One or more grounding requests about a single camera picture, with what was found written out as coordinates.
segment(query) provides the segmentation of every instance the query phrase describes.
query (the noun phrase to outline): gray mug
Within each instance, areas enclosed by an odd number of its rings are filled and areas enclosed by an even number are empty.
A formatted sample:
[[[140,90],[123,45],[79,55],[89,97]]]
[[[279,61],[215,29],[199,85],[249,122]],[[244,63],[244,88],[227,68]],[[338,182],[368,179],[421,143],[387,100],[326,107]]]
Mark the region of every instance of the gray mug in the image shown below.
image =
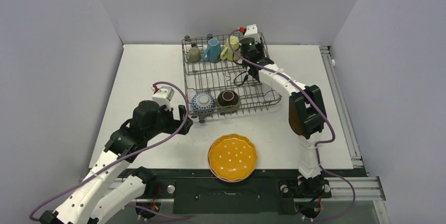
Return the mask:
[[[201,52],[197,47],[192,47],[186,55],[188,62],[198,62],[201,60]]]

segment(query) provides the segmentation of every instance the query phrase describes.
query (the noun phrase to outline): yellow mug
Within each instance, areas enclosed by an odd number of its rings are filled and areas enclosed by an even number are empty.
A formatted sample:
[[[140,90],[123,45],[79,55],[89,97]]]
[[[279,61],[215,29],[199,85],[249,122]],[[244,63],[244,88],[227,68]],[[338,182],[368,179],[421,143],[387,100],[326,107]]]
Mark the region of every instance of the yellow mug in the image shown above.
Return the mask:
[[[240,47],[239,44],[239,39],[236,36],[231,36],[231,45],[234,48],[234,50],[238,50]],[[238,60],[238,56],[234,55],[234,53],[232,52],[231,48],[229,48],[229,42],[228,39],[226,38],[225,41],[225,47],[224,49],[221,51],[220,53],[220,59],[221,60],[230,60],[230,61],[237,61]]]

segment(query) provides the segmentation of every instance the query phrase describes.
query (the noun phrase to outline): white wall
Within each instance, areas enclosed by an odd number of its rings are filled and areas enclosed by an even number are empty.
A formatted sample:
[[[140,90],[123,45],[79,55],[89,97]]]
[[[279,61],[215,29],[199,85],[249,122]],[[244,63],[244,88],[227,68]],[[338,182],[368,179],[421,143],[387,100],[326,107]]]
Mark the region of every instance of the white wall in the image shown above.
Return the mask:
[[[0,223],[86,171],[121,49],[99,0],[0,0]]]
[[[392,223],[445,223],[446,0],[358,0],[332,46]]]
[[[256,23],[269,44],[329,45],[356,0],[101,1],[125,44],[178,44]]]

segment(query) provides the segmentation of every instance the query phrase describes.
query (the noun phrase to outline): blue and white bowl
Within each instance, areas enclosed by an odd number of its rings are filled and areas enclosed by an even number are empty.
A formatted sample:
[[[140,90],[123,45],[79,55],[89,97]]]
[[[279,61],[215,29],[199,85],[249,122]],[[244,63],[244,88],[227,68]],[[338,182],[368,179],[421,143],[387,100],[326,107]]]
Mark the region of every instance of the blue and white bowl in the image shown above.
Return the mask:
[[[192,97],[192,110],[198,113],[211,113],[215,109],[215,99],[207,91],[199,91]]]

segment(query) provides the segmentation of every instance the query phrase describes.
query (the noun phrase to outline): orange plate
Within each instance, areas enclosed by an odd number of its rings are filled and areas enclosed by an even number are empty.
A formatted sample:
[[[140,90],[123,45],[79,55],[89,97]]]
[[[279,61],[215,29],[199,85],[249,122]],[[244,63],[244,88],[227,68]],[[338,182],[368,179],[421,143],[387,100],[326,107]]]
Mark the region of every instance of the orange plate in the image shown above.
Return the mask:
[[[220,179],[228,182],[241,181],[256,167],[256,146],[245,136],[225,135],[212,143],[208,162],[210,169]]]

